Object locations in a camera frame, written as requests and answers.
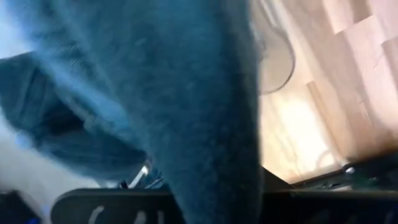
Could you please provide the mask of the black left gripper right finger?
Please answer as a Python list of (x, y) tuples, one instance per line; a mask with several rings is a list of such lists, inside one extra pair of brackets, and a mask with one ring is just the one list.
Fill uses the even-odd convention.
[(293, 185), (264, 177), (261, 223), (397, 223), (397, 167), (346, 166)]

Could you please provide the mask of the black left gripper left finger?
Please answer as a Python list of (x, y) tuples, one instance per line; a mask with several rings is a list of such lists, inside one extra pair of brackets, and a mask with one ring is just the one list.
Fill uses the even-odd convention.
[(181, 224), (182, 214), (165, 190), (77, 189), (56, 200), (53, 224)]

